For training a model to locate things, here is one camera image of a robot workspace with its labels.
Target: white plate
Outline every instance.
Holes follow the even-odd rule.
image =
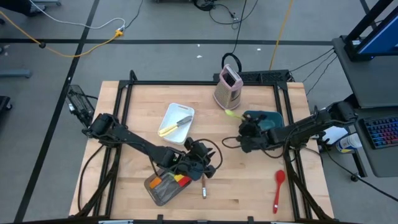
[[[191,107],[180,105],[178,103],[171,103],[169,108],[166,111],[166,114],[163,118],[162,124],[159,127],[158,132],[166,128],[170,125],[176,124],[177,121],[180,121],[186,116],[192,116],[192,120],[182,126],[178,127],[177,130],[163,137],[164,140],[182,145],[184,144],[189,129],[191,127],[193,121],[193,115],[195,114],[195,110]]]

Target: white bottle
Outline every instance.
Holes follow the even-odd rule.
[[[340,139],[335,145],[337,151],[341,153],[354,152],[354,150],[362,147],[361,141],[357,133],[351,134]]]

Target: wooden tabletop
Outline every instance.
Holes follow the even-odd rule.
[[[118,82],[103,82],[96,106],[96,115],[113,112],[117,86]],[[298,121],[309,116],[303,84],[288,83],[288,87],[294,120]],[[223,152],[224,163],[214,177],[206,181],[206,199],[202,199],[201,182],[196,181],[166,205],[158,207],[144,188],[144,180],[153,174],[148,157],[130,146],[123,145],[111,218],[154,220],[158,214],[163,214],[165,220],[244,221],[248,216],[253,216],[256,221],[294,220],[287,181],[282,184],[280,190],[278,212],[277,214],[272,212],[276,192],[275,172],[279,169],[285,170],[283,159],[271,159],[261,151],[246,154],[241,149],[229,149],[221,144],[223,138],[238,134],[240,120],[226,116],[215,103],[212,96],[214,88],[214,86],[196,85],[133,86],[127,117],[129,130],[155,145],[173,146],[176,149],[185,150],[183,146],[162,140],[157,135],[157,130],[170,103],[192,107],[195,110],[195,116],[188,135],[194,140],[208,138],[217,143]],[[281,91],[280,98],[284,109],[285,124],[287,124]],[[246,110],[276,111],[273,88],[271,86],[244,86],[241,105],[235,113],[242,114]],[[97,140],[88,140],[82,167],[99,146]],[[315,141],[310,141],[308,147],[318,150]],[[81,193],[82,205],[88,201],[98,186],[104,152],[103,149],[87,167]],[[270,152],[273,155],[280,153],[281,149]],[[301,151],[301,156],[308,191],[326,214],[332,217],[333,212],[319,156],[304,150]],[[220,157],[216,154],[213,158],[212,164],[216,166]],[[70,214],[78,211],[77,189],[78,185]],[[107,192],[103,194],[104,200],[102,200],[100,212],[102,214],[107,194]],[[302,197],[299,191],[297,195],[303,217]]]

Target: red spatula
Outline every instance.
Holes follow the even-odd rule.
[[[278,170],[275,174],[277,189],[274,201],[274,214],[278,211],[278,203],[279,203],[279,189],[282,183],[285,181],[285,172],[283,170]]]

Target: utensil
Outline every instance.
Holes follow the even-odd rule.
[[[278,211],[278,203],[279,203],[279,190],[282,183],[285,181],[285,172],[283,170],[278,170],[275,174],[277,189],[274,201],[274,214]]]
[[[202,194],[203,199],[206,199],[207,191],[206,191],[206,180],[205,180],[204,174],[201,177],[201,194]]]
[[[160,137],[166,136],[166,135],[172,133],[173,131],[175,131],[181,125],[186,124],[191,120],[192,120],[192,116],[186,116],[183,119],[177,121],[177,123],[170,125],[164,129],[161,129],[158,134]]]
[[[233,117],[233,118],[239,118],[239,119],[244,120],[244,117],[243,117],[243,116],[237,115],[236,113],[234,113],[234,111],[225,110],[225,113],[226,113],[228,116],[231,116],[231,117]]]

